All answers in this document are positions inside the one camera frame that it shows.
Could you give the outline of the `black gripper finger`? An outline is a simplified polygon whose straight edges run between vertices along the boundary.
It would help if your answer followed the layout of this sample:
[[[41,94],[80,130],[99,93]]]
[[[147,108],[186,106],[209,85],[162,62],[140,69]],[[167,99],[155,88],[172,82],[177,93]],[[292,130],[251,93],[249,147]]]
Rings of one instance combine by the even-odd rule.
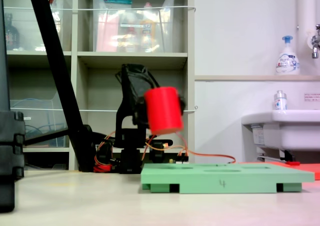
[[[179,98],[181,115],[183,115],[184,114],[184,110],[186,108],[185,98],[183,96],[181,96],[181,95],[179,95],[178,98]]]

